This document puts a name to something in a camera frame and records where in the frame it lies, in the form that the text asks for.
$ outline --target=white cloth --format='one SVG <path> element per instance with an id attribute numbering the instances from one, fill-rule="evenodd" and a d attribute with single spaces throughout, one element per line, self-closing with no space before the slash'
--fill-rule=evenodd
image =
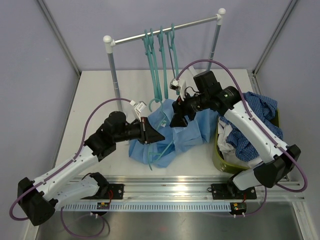
<path id="1" fill-rule="evenodd" d="M 219 147 L 219 150 L 222 152 L 223 159 L 230 164 L 235 164 L 246 168 L 253 168 L 254 166 L 261 163 L 262 160 L 259 156 L 248 162 L 242 161 L 237 158 L 235 148 L 231 144 L 227 143 L 227 137 L 229 136 L 231 131 L 232 127 L 229 124 L 221 121 L 219 117 L 217 145 Z"/>

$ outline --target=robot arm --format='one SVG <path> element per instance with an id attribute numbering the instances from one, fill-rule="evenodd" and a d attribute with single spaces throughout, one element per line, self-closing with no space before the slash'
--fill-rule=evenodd
<path id="1" fill-rule="evenodd" d="M 250 117 L 242 103 L 241 96 L 236 88 L 228 86 L 221 88 L 212 71 L 205 71 L 193 77 L 199 90 L 194 96 L 185 94 L 184 98 L 179 96 L 172 104 L 174 115 L 170 126 L 186 127 L 189 120 L 194 120 L 196 112 L 211 109 L 217 111 L 221 116 L 233 123 L 251 142 L 259 153 L 263 163 L 255 168 L 242 171 L 231 177 L 229 191 L 236 195 L 237 191 L 243 191 L 250 187 L 263 185 L 272 188 L 279 180 L 289 173 L 294 165 L 290 159 L 281 151 L 286 150 L 295 160 L 300 156 L 300 149 L 296 145 L 288 146 L 284 141 L 276 137 L 266 125 L 254 114 Z M 277 145 L 274 144 L 255 123 L 257 121 L 263 129 L 274 136 Z"/>
<path id="2" fill-rule="evenodd" d="M 147 117 L 127 123 L 126 115 L 112 112 L 98 130 L 86 141 L 77 157 L 71 157 L 33 181 L 27 177 L 18 183 L 18 197 L 30 188 L 34 190 L 18 202 L 34 226 L 46 222 L 56 210 L 85 197 L 101 197 L 108 193 L 109 183 L 98 172 L 83 180 L 66 185 L 83 170 L 99 163 L 116 150 L 116 143 L 138 139 L 151 144 L 165 139 L 150 125 Z"/>

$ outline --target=wire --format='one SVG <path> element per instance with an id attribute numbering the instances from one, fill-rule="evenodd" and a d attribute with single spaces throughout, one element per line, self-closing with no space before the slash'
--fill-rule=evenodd
<path id="1" fill-rule="evenodd" d="M 242 103 L 243 103 L 243 106 L 247 112 L 247 114 L 249 115 L 250 118 L 252 118 L 252 114 L 251 112 L 249 111 L 249 108 L 248 108 L 248 105 L 247 105 L 247 102 L 244 98 L 244 95 L 240 89 L 240 86 L 238 85 L 235 77 L 233 76 L 233 74 L 230 72 L 230 70 L 224 66 L 222 63 L 218 62 L 218 61 L 215 61 L 215 60 L 210 60 L 210 59 L 199 59 L 199 60 L 196 60 L 196 61 L 193 61 L 191 63 L 189 63 L 186 67 L 184 67 L 184 69 L 182 69 L 182 71 L 178 74 L 178 76 L 176 77 L 176 80 L 178 81 L 180 76 L 182 75 L 182 73 L 184 73 L 184 71 L 186 71 L 189 67 L 191 67 L 192 65 L 194 64 L 197 64 L 197 63 L 202 63 L 202 62 L 207 62 L 207 63 L 213 63 L 213 64 L 216 64 L 216 65 L 219 65 L 220 67 L 222 67 L 228 74 L 229 76 L 231 77 L 234 85 L 236 86 L 239 94 L 240 94 L 240 97 L 241 97 L 241 100 L 242 100 Z M 261 131 L 270 139 L 270 141 L 275 145 L 277 146 L 278 143 L 277 141 L 262 127 L 262 125 L 255 119 L 255 118 L 252 118 L 252 121 L 261 129 Z M 302 175 L 302 178 L 303 178 L 303 187 L 300 188 L 300 189 L 290 189 L 290 188 L 287 188 L 285 186 L 282 186 L 280 184 L 276 184 L 278 187 L 284 189 L 284 190 L 287 190 L 289 192 L 292 192 L 292 193 L 301 193 L 303 192 L 304 190 L 307 189 L 308 187 L 308 178 L 305 174 L 305 172 L 303 171 L 303 169 L 301 168 L 301 166 L 297 163 L 297 161 L 288 153 L 286 152 L 286 150 L 284 150 L 282 147 L 279 147 L 280 151 L 282 151 L 289 159 L 290 161 L 296 166 L 296 168 L 299 170 L 299 172 L 301 173 Z"/>
<path id="2" fill-rule="evenodd" d="M 184 90 L 184 95 L 187 95 L 187 89 L 188 89 L 188 88 L 191 88 L 192 91 L 193 91 L 194 93 L 196 93 L 196 94 L 199 94 L 199 93 L 200 93 L 199 91 L 195 91 L 192 86 L 187 86 L 186 89 Z"/>
<path id="3" fill-rule="evenodd" d="M 83 129 L 83 134 L 82 134 L 82 139 L 81 139 L 81 144 L 80 147 L 78 149 L 78 151 L 76 152 L 76 154 L 74 155 L 73 159 L 71 159 L 70 161 L 68 161 L 64 166 L 62 166 L 61 168 L 59 168 L 57 171 L 55 171 L 53 174 L 51 174 L 50 176 L 48 176 L 47 178 L 45 178 L 43 180 L 43 182 L 39 182 L 36 185 L 34 185 L 33 187 L 31 187 L 30 189 L 28 189 L 27 191 L 25 191 L 24 193 L 22 193 L 11 205 L 10 209 L 9 209 L 9 216 L 15 220 L 15 221 L 25 221 L 28 220 L 28 217 L 16 217 L 14 216 L 14 207 L 17 205 L 18 202 L 20 202 L 24 196 L 26 196 L 28 193 L 30 193 L 32 190 L 38 188 L 39 186 L 41 186 L 42 184 L 44 184 L 46 181 L 50 180 L 51 178 L 53 178 L 55 175 L 57 175 L 58 173 L 60 173 L 62 170 L 64 170 L 67 166 L 69 166 L 71 163 L 74 162 L 74 160 L 79 156 L 83 144 L 85 142 L 85 137 L 86 137 L 86 132 L 87 132 L 87 128 L 89 125 L 89 122 L 91 120 L 91 118 L 93 117 L 93 115 L 98 111 L 98 109 L 100 109 L 103 105 L 110 103 L 112 101 L 126 101 L 126 102 L 131 102 L 129 99 L 126 98 L 122 98 L 122 97 L 116 97 L 116 98 L 111 98 L 107 101 L 102 102 L 100 105 L 98 105 L 93 111 L 92 113 L 89 115 L 88 119 L 86 120 L 86 123 L 84 125 L 84 129 Z"/>
<path id="4" fill-rule="evenodd" d="M 247 200 L 247 194 L 244 193 L 244 195 L 243 195 L 243 201 L 242 201 L 241 203 L 243 204 L 246 200 Z"/>
<path id="5" fill-rule="evenodd" d="M 97 238 L 104 231 L 105 224 L 108 225 L 109 232 L 110 232 L 110 227 L 109 227 L 109 224 L 108 224 L 107 220 L 105 220 L 102 216 L 96 214 L 96 216 L 98 216 L 102 220 L 102 228 L 98 233 L 96 233 L 94 235 L 91 235 L 91 236 L 81 236 L 81 235 L 75 234 L 75 233 L 73 233 L 72 231 L 69 230 L 68 226 L 66 225 L 66 223 L 64 221 L 63 209 L 64 208 L 62 207 L 61 210 L 60 210 L 60 219 L 61 219 L 62 226 L 68 232 L 68 234 L 70 234 L 73 237 L 76 237 L 76 238 L 79 238 L 79 239 L 94 239 L 94 238 Z"/>
<path id="6" fill-rule="evenodd" d="M 110 191 L 108 191 L 108 195 L 109 195 L 109 199 L 110 199 L 108 205 L 110 206 L 111 200 L 114 198 L 114 192 L 112 190 L 110 190 Z"/>
<path id="7" fill-rule="evenodd" d="M 83 179 L 85 179 L 85 177 L 88 176 L 88 175 L 90 175 L 90 174 L 92 174 L 92 173 L 91 173 L 91 172 L 88 172 L 86 175 L 84 175 L 83 178 L 81 178 L 81 181 L 82 181 Z"/>
<path id="8" fill-rule="evenodd" d="M 264 187 L 264 198 L 263 198 L 262 204 L 260 205 L 260 207 L 258 207 L 258 208 L 257 208 L 256 210 L 254 210 L 253 212 L 250 212 L 250 213 L 246 214 L 246 216 L 255 215 L 257 212 L 259 212 L 259 211 L 264 207 L 266 201 L 267 201 L 267 188 Z"/>

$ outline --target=plaid shirt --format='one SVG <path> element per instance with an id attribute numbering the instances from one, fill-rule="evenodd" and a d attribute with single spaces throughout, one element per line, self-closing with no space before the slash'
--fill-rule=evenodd
<path id="1" fill-rule="evenodd" d="M 258 118 L 282 140 L 284 137 L 282 130 L 270 122 L 276 116 L 277 101 L 250 91 L 244 93 L 243 96 Z M 220 119 L 232 127 L 232 132 L 227 137 L 226 142 L 235 148 L 235 155 L 238 159 L 249 162 L 259 156 L 254 146 L 235 125 L 223 116 Z"/>

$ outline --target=green basket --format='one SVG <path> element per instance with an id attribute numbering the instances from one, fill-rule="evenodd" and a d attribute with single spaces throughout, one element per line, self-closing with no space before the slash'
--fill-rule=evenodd
<path id="1" fill-rule="evenodd" d="M 279 109 L 275 112 L 275 117 L 270 121 L 273 125 L 279 127 Z M 229 173 L 229 174 L 237 174 L 241 171 L 249 169 L 248 167 L 235 165 L 232 163 L 229 163 L 224 160 L 224 156 L 222 155 L 222 152 L 219 150 L 218 147 L 218 123 L 216 124 L 216 130 L 215 130 L 215 138 L 214 138 L 214 152 L 216 157 L 212 158 L 213 164 L 221 172 Z"/>

